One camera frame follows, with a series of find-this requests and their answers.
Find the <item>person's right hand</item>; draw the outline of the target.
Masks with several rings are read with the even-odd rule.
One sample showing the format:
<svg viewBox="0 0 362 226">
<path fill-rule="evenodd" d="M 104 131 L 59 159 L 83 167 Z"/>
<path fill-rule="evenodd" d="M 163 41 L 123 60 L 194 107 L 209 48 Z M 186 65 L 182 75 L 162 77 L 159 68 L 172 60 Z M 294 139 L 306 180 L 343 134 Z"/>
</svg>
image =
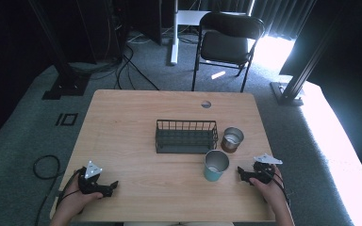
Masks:
<svg viewBox="0 0 362 226">
<path fill-rule="evenodd" d="M 251 181 L 271 207 L 287 206 L 288 202 L 284 194 L 284 184 L 281 172 L 275 165 L 273 165 L 273 168 L 275 169 L 275 174 L 268 184 L 263 184 L 254 178 L 252 178 Z"/>
</svg>

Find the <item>black folding chair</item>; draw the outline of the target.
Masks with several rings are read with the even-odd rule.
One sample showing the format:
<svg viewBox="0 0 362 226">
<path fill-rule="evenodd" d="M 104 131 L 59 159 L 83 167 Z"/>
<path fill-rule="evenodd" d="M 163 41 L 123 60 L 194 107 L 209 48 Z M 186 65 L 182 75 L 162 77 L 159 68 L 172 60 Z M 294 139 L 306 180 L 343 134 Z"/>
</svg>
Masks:
<svg viewBox="0 0 362 226">
<path fill-rule="evenodd" d="M 198 43 L 191 90 L 195 90 L 200 65 L 245 70 L 240 91 L 245 89 L 255 47 L 265 32 L 264 23 L 252 16 L 208 12 L 198 26 Z"/>
</svg>

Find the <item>black metal stand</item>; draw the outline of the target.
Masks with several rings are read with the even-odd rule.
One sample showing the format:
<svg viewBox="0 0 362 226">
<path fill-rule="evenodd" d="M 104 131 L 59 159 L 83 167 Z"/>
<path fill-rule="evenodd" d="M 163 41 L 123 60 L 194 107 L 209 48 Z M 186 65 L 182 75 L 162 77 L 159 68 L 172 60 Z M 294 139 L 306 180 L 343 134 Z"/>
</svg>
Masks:
<svg viewBox="0 0 362 226">
<path fill-rule="evenodd" d="M 298 76 L 293 76 L 287 83 L 271 82 L 271 89 L 279 105 L 302 106 L 304 104 L 302 100 L 304 82 L 312 74 L 315 67 L 321 60 L 321 57 L 330 45 L 331 39 L 335 36 L 337 24 L 339 23 L 340 18 L 341 13 L 339 12 L 333 22 L 330 23 L 314 53 L 311 55 L 302 72 Z"/>
<path fill-rule="evenodd" d="M 30 19 L 35 23 L 35 30 L 58 72 L 54 85 L 43 95 L 43 100 L 59 100 L 62 96 L 83 96 L 89 83 L 90 75 L 86 77 L 76 73 L 68 63 L 60 46 L 56 32 L 51 26 L 39 0 L 25 0 L 30 10 Z"/>
</svg>

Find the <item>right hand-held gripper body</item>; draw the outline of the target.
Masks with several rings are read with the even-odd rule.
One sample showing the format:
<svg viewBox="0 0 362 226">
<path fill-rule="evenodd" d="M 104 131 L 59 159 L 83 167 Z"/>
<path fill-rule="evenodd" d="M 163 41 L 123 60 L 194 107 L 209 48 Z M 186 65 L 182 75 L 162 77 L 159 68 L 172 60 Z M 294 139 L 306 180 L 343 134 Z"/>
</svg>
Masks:
<svg viewBox="0 0 362 226">
<path fill-rule="evenodd" d="M 266 153 L 254 157 L 254 171 L 249 173 L 250 178 L 256 178 L 263 184 L 268 184 L 274 174 L 273 165 L 282 165 L 283 161 Z"/>
</svg>

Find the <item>teal metal cup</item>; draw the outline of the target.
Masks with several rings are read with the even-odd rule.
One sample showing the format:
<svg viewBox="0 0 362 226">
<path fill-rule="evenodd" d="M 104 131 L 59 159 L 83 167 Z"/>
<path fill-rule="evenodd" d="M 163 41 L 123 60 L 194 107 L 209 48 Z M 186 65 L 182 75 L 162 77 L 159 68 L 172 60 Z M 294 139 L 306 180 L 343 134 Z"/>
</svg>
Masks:
<svg viewBox="0 0 362 226">
<path fill-rule="evenodd" d="M 209 182 L 218 181 L 228 169 L 230 161 L 228 155 L 220 150 L 209 151 L 204 159 L 204 176 Z"/>
</svg>

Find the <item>black wire basket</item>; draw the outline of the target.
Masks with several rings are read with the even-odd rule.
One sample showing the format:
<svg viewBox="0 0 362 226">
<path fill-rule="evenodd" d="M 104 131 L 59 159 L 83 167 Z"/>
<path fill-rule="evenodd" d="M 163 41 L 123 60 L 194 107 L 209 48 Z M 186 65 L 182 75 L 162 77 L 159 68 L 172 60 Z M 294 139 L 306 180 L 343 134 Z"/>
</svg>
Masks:
<svg viewBox="0 0 362 226">
<path fill-rule="evenodd" d="M 217 148 L 215 121 L 156 121 L 157 153 L 205 154 Z"/>
</svg>

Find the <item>person's left hand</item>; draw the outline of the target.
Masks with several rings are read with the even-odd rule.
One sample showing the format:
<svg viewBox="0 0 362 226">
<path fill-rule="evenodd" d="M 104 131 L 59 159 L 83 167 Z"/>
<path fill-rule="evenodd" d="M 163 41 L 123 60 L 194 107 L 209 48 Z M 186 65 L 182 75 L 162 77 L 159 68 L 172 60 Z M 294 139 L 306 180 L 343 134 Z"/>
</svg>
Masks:
<svg viewBox="0 0 362 226">
<path fill-rule="evenodd" d="M 58 205 L 55 218 L 69 220 L 80 213 L 87 204 L 102 198 L 103 195 L 99 192 L 83 194 L 79 190 L 77 179 L 74 179 L 67 187 L 65 196 Z"/>
</svg>

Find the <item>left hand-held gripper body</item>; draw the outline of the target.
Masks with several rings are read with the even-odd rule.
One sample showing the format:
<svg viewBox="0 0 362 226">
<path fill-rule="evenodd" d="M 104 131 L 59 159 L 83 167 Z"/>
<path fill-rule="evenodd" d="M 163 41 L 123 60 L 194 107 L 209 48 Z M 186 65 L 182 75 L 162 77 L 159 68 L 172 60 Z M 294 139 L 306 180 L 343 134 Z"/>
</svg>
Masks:
<svg viewBox="0 0 362 226">
<path fill-rule="evenodd" d="M 78 176 L 78 187 L 83 194 L 99 192 L 104 196 L 104 191 L 110 189 L 109 186 L 97 183 L 103 169 L 94 164 L 91 160 L 86 167 L 82 167 Z"/>
</svg>

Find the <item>brown metal cup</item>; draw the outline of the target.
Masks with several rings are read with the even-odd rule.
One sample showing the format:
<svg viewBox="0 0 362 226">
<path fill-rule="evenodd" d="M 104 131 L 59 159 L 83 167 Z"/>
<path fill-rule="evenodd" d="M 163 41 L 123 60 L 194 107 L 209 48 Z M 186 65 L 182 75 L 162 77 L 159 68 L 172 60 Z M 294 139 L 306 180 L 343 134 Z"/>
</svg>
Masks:
<svg viewBox="0 0 362 226">
<path fill-rule="evenodd" d="M 221 147 L 227 153 L 234 153 L 244 140 L 244 134 L 236 127 L 228 127 L 224 130 Z"/>
</svg>

